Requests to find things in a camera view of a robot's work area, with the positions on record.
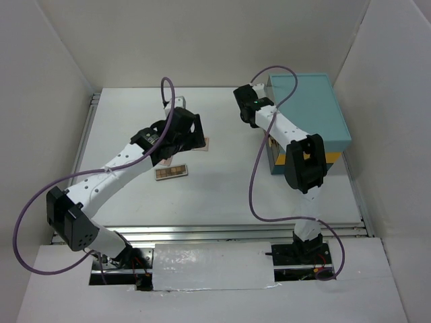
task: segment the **white table surface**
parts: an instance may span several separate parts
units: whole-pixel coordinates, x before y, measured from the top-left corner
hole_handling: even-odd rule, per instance
[[[156,182],[154,171],[134,179],[95,216],[102,225],[249,225],[262,224],[248,208],[248,184],[263,131],[239,117],[234,88],[177,88],[187,108],[201,115],[209,151],[174,156],[172,166],[187,164],[189,175]],[[164,118],[157,88],[103,89],[80,170],[99,168],[140,129]],[[269,173],[266,151],[256,176],[255,209],[268,217],[290,216],[298,201],[283,176]],[[320,203],[321,219],[360,225],[360,215],[345,165],[329,170]]]
[[[331,254],[339,255],[333,241]],[[89,286],[87,259],[62,275],[32,274],[18,323],[407,323],[381,241],[343,241],[346,266],[338,280],[290,281],[270,289],[167,293],[135,291],[129,285]],[[41,246],[34,266],[53,270],[80,257],[67,246]]]

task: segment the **white wall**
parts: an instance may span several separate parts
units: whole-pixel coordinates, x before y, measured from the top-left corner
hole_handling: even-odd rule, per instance
[[[431,25],[412,0],[372,0],[335,83],[354,180],[411,323],[431,307]]]
[[[369,0],[39,0],[101,87],[240,85],[268,65],[334,81]]]
[[[29,273],[13,257],[11,237],[25,202],[70,172],[90,91],[31,0],[0,9],[0,313],[15,322]],[[19,245],[33,264],[49,238],[44,199],[27,214]]]

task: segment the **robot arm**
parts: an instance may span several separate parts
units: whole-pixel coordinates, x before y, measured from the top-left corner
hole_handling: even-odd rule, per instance
[[[164,110],[168,116],[170,105]],[[130,164],[141,158],[158,142],[165,125],[166,121],[160,120],[150,128],[140,130],[100,173],[64,191],[56,186],[47,193],[48,223],[73,251],[90,248],[120,264],[128,264],[131,257],[139,256],[139,250],[134,250],[124,237],[96,223],[92,217],[122,187],[138,175],[152,169],[162,159],[168,159],[181,151],[205,146],[199,115],[186,110],[183,97],[175,98],[170,128],[158,148],[143,161],[128,168],[112,171],[115,167]]]
[[[252,128],[267,131],[274,114],[277,114],[269,134],[286,150],[284,176],[287,183],[301,192],[295,216],[316,217],[320,187],[327,175],[322,137],[309,135],[277,111],[262,83],[239,87],[234,90],[234,95],[240,108],[241,120],[249,123]],[[297,220],[294,244],[299,254],[308,254],[322,243],[320,225],[316,221]]]

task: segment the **purple cable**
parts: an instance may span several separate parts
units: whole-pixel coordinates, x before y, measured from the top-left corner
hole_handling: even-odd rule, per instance
[[[134,166],[134,165],[142,162],[145,158],[147,158],[149,155],[151,155],[154,150],[156,150],[158,148],[158,146],[162,143],[163,139],[165,138],[166,133],[168,132],[168,129],[170,127],[170,123],[172,122],[172,116],[174,115],[174,109],[175,109],[175,104],[174,104],[175,103],[175,88],[174,88],[173,82],[168,77],[163,77],[162,82],[160,84],[160,87],[162,88],[162,93],[163,93],[163,100],[164,100],[163,85],[164,85],[165,81],[167,81],[169,83],[169,86],[170,86],[170,91],[172,94],[172,99],[171,99],[172,105],[171,105],[171,109],[169,112],[168,120],[166,121],[166,126],[164,127],[163,132],[160,135],[160,138],[157,140],[157,143],[150,150],[148,150],[142,157],[140,157],[140,158],[136,159],[135,161],[128,163],[128,164],[117,166],[117,167],[112,167],[110,170],[112,170],[113,172],[115,172],[117,170],[124,170],[125,168]],[[24,208],[21,210],[20,215],[18,215],[18,218],[17,218],[16,223],[15,223],[15,227],[13,229],[13,237],[12,237],[13,253],[15,254],[15,257],[17,258],[17,260],[21,264],[21,266],[23,266],[28,271],[30,271],[34,274],[38,274],[38,275],[58,275],[58,274],[65,273],[65,272],[70,271],[71,269],[75,268],[77,265],[82,263],[91,254],[91,253],[86,254],[84,257],[79,259],[77,262],[75,262],[74,264],[71,264],[70,266],[68,266],[66,268],[63,268],[63,269],[60,269],[57,271],[40,271],[38,269],[31,267],[21,257],[20,251],[18,250],[18,230],[20,228],[20,224],[21,224],[22,219],[24,218],[24,215],[26,214],[28,208],[43,192],[45,192],[46,190],[48,190],[49,188],[51,188],[52,186],[54,186],[60,182],[63,182],[65,180],[68,180],[68,179],[71,179],[74,177],[89,175],[89,174],[104,173],[104,172],[105,172],[105,169],[100,168],[100,169],[96,169],[96,170],[85,170],[82,172],[77,172],[74,174],[66,175],[62,178],[59,178],[58,180],[55,180],[55,181],[45,185],[35,195],[33,195],[31,197],[31,199],[26,203],[26,205],[24,205]]]
[[[296,76],[295,72],[293,72],[293,70],[291,70],[288,67],[281,66],[281,65],[273,65],[273,66],[267,67],[266,69],[263,69],[260,72],[258,72],[252,78],[252,80],[251,80],[250,83],[253,83],[253,81],[260,74],[262,74],[263,72],[267,71],[268,69],[274,69],[274,68],[285,69],[286,71],[289,71],[294,76],[294,79],[295,79],[295,86],[294,86],[293,90],[289,93],[288,96],[286,96],[282,101],[280,101],[280,103],[277,104],[277,106],[275,107],[275,109],[278,110],[279,107],[284,102],[286,102],[287,100],[289,100],[294,95],[294,93],[296,91],[296,88],[298,87],[298,77]],[[322,272],[324,272],[324,271],[330,271],[331,269],[329,269],[329,268],[328,269],[321,269],[318,273],[316,273],[316,279],[317,280],[320,280],[320,281],[330,281],[331,279],[337,278],[337,276],[343,270],[344,262],[345,262],[345,250],[344,250],[343,242],[341,241],[341,239],[339,238],[339,236],[337,235],[337,233],[335,232],[335,230],[331,226],[329,226],[328,223],[326,223],[326,222],[324,222],[324,221],[322,221],[320,219],[316,219],[314,217],[281,217],[279,219],[265,219],[263,217],[258,216],[256,214],[256,212],[255,212],[255,208],[253,207],[253,185],[255,183],[255,176],[256,176],[257,166],[259,165],[259,161],[260,161],[261,156],[262,156],[263,148],[265,147],[266,142],[268,142],[269,132],[271,131],[271,128],[272,128],[272,126],[273,126],[273,124],[275,122],[276,116],[277,116],[277,114],[274,113],[274,115],[272,117],[272,120],[271,120],[271,123],[269,123],[268,129],[265,131],[265,136],[263,137],[262,144],[261,144],[261,146],[259,148],[259,152],[257,153],[257,158],[256,158],[256,161],[255,161],[255,166],[253,167],[253,171],[251,173],[250,186],[248,187],[248,205],[250,206],[250,211],[253,214],[253,216],[256,219],[258,219],[259,221],[262,221],[262,222],[280,222],[280,221],[290,221],[290,220],[310,220],[310,221],[316,221],[316,222],[319,222],[319,223],[323,224],[334,235],[335,239],[337,239],[337,241],[339,243],[339,246],[341,248],[341,264],[339,265],[338,271],[334,275],[332,275],[332,276],[330,276],[328,278],[320,278],[319,274],[322,273]]]

